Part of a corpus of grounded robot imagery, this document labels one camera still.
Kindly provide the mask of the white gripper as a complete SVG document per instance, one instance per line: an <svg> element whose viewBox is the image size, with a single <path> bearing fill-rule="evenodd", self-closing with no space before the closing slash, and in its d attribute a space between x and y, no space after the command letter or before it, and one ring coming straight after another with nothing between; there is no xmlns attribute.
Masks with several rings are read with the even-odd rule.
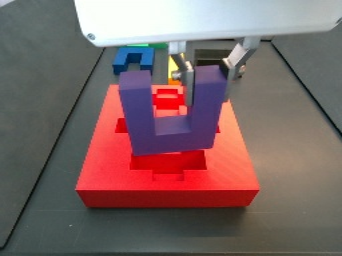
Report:
<svg viewBox="0 0 342 256"><path fill-rule="evenodd" d="M172 78L183 85L187 106L193 103L195 72L183 57L184 41L244 37L222 59L230 85L258 49L259 36L328 31L342 20L342 0L73 1L81 33L95 46L169 42L177 65Z"/></svg>

